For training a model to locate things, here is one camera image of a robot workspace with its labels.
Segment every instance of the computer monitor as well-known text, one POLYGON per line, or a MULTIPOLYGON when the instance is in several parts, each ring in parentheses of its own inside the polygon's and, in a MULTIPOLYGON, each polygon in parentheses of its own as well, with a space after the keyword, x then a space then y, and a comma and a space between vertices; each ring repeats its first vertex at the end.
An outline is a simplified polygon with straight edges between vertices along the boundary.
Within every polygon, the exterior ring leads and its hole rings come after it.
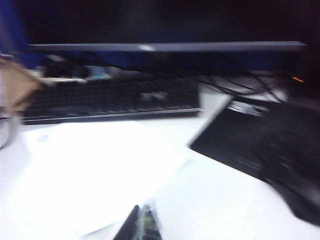
POLYGON ((90 51, 295 51, 312 0, 14 0, 30 46, 90 51))

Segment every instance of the sheet of paper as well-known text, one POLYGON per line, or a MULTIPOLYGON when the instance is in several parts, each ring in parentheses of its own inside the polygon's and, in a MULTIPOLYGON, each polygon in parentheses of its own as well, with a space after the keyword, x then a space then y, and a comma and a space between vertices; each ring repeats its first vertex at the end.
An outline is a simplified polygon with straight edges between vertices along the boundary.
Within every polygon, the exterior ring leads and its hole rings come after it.
POLYGON ((185 162, 134 121, 64 123, 24 139, 33 159, 20 181, 26 201, 80 235, 123 219, 185 162))

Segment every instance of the desk surface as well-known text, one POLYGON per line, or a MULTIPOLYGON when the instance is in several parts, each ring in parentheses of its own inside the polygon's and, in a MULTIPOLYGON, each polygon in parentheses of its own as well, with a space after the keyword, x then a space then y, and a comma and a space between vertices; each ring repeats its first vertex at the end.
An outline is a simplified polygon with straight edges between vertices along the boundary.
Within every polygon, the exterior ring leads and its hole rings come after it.
MULTIPOLYGON (((188 149, 188 144, 206 127, 230 97, 203 90, 199 117, 140 120, 153 134, 165 139, 189 161, 155 196, 164 240, 318 240, 320 227, 303 222, 290 212, 281 197, 266 183, 188 149)), ((47 128, 48 125, 21 126, 20 131, 47 128)), ((68 229, 39 225, 21 216, 16 223, 6 216, 15 211, 6 202, 15 179, 23 174, 29 161, 26 147, 18 139, 1 152, 1 239, 79 239, 68 229), (24 222, 34 227, 20 231, 24 222)), ((111 239, 120 223, 81 239, 111 239)))

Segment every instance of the keyboard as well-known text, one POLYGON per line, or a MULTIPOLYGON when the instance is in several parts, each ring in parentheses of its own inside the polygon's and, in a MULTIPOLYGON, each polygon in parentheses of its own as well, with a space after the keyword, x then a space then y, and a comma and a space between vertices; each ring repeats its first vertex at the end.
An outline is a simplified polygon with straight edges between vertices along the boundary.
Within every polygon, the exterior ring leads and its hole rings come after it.
POLYGON ((26 125, 197 114, 198 83, 191 79, 114 79, 59 82, 34 93, 26 125))

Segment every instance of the device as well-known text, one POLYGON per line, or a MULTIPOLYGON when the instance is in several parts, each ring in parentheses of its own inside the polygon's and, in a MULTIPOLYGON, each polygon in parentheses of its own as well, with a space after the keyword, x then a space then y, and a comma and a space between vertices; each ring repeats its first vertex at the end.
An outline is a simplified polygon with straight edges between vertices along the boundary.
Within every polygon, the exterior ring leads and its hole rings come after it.
POLYGON ((313 0, 14 3, 27 42, 50 51, 296 51, 319 18, 313 0))
POLYGON ((58 83, 36 91, 23 112, 27 124, 196 115, 198 83, 185 78, 91 80, 58 83))
POLYGON ((320 226, 319 181, 314 180, 307 172, 302 175, 282 161, 268 164, 263 176, 283 197, 296 217, 320 226))
POLYGON ((138 217, 140 208, 138 205, 134 206, 129 216, 117 232, 113 240, 133 240, 136 239, 135 235, 138 230, 138 217))
POLYGON ((320 112, 238 97, 191 149, 271 184, 294 214, 320 223, 320 112))

